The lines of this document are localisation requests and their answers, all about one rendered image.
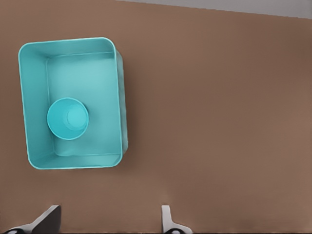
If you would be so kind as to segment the teal rectangular box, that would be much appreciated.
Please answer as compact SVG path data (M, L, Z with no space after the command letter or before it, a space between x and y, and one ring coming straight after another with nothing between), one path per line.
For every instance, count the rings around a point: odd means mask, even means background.
M29 163L39 170L110 168L128 149L123 60L104 37L38 41L18 53ZM89 113L86 132L56 137L47 112L58 99L81 101Z

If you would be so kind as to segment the teal cup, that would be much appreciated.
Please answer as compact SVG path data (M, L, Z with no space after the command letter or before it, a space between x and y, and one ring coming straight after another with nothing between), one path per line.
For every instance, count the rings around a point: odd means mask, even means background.
M61 98L49 107L47 124L56 137L74 140L86 132L89 113L81 101L71 97Z

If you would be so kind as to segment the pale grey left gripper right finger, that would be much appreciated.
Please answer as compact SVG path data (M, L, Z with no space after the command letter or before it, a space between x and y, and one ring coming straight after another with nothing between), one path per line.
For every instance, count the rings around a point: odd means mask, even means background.
M162 205L162 233L163 234L191 234L192 230L189 227L174 223L171 216L169 205Z

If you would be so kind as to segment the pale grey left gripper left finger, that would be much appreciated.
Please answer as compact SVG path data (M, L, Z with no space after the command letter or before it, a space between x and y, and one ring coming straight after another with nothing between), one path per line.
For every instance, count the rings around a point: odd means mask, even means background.
M61 206L52 205L32 223L13 227L4 234L58 234L61 227Z

